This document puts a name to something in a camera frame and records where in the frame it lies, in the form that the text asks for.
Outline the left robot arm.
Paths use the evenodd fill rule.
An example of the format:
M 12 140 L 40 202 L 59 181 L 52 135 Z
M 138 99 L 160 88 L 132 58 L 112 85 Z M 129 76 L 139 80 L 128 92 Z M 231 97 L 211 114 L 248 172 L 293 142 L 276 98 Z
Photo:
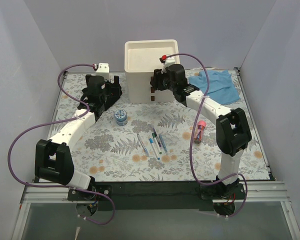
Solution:
M 106 81 L 101 75 L 87 74 L 80 104 L 69 121 L 48 140 L 40 140 L 35 148 L 35 176 L 63 186 L 79 189 L 85 200 L 96 196 L 95 179 L 75 169 L 71 151 L 88 128 L 122 95 L 119 76 Z

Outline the pink-capped tube of pencils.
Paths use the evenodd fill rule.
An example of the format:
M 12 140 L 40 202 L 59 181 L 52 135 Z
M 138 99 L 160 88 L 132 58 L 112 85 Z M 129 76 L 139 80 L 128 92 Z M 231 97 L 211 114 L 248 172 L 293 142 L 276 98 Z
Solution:
M 204 135 L 204 130 L 206 128 L 206 122 L 204 120 L 198 121 L 193 137 L 193 141 L 196 144 L 200 144 L 202 142 L 202 137 Z

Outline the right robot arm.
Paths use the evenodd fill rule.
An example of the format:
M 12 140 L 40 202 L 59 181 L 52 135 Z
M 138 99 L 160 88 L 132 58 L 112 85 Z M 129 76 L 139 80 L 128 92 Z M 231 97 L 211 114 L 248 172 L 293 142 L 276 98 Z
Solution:
M 174 98 L 185 107 L 197 111 L 215 125 L 216 143 L 221 151 L 220 170 L 215 181 L 200 182 L 203 194 L 227 199 L 239 185 L 239 166 L 244 150 L 252 140 L 245 111 L 231 109 L 206 96 L 190 84 L 181 64 L 155 69 L 150 79 L 155 91 L 170 90 Z

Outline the light blue pen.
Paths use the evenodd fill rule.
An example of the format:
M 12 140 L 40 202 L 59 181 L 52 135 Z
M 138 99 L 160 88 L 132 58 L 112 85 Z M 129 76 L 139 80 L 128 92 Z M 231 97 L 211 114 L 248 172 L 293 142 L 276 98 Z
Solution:
M 166 144 L 165 144 L 165 142 L 164 142 L 164 139 L 163 139 L 162 134 L 159 134 L 159 138 L 160 138 L 160 142 L 161 142 L 161 144 L 162 144 L 162 147 L 163 147 L 163 149 L 164 149 L 165 154 L 168 154 L 168 150 L 167 150 L 167 147 L 166 147 Z

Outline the cream three-drawer organizer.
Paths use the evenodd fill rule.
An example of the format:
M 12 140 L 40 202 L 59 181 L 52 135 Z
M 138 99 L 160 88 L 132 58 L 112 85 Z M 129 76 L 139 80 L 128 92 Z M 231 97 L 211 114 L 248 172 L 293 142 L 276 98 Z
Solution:
M 174 39 L 127 41 L 124 45 L 124 71 L 128 97 L 133 104 L 166 103 L 175 100 L 169 90 L 152 90 L 154 70 L 162 69 L 160 58 L 179 52 Z

